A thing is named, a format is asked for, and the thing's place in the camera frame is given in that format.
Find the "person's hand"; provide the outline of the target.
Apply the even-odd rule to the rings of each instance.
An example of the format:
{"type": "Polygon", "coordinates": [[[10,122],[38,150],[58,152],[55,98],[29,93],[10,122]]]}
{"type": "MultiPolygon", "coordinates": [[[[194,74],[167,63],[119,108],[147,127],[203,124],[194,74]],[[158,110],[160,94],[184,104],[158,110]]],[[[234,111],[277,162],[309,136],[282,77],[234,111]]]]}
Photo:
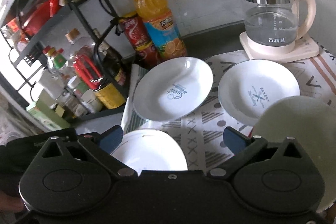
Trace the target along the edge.
{"type": "Polygon", "coordinates": [[[19,197],[8,196],[1,191],[0,210],[5,212],[20,213],[25,208],[23,201],[19,197]]]}

